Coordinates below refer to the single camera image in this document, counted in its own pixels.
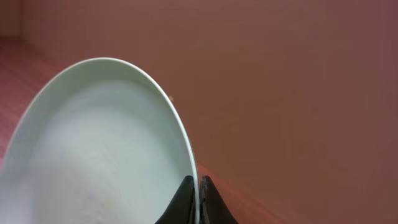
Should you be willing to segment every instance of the black object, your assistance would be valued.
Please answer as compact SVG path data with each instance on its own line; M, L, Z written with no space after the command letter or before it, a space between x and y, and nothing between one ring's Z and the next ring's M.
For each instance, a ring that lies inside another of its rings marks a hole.
M210 177L203 176L199 196L200 224L238 224Z
M188 175L180 184L166 211L155 224L194 224L195 187L193 177Z
M210 177L200 184L200 224L238 224ZM193 177L186 176L166 211L155 224L194 224L195 187Z

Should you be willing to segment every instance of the floor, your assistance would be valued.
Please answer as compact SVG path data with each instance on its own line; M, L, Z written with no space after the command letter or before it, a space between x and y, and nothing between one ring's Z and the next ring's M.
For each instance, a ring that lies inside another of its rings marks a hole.
M16 39L0 39L0 165L19 118L36 93L62 68ZM199 175L209 175L240 223L285 223L263 209L211 170L197 164Z

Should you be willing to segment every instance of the white ceramic dish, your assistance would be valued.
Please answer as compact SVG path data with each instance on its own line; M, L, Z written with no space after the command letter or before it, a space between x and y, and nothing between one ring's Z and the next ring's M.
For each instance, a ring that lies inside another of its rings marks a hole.
M167 95L130 63L85 60L53 78L18 124L0 223L153 224L186 175L198 223L195 159Z

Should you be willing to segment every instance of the wall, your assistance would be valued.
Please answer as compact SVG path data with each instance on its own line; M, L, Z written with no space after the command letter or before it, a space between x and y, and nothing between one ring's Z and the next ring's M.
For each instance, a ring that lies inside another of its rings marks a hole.
M20 0L0 1L0 36L19 35L21 20Z
M197 161L289 223L396 223L396 9L24 0L22 36L61 66L110 56L144 69Z

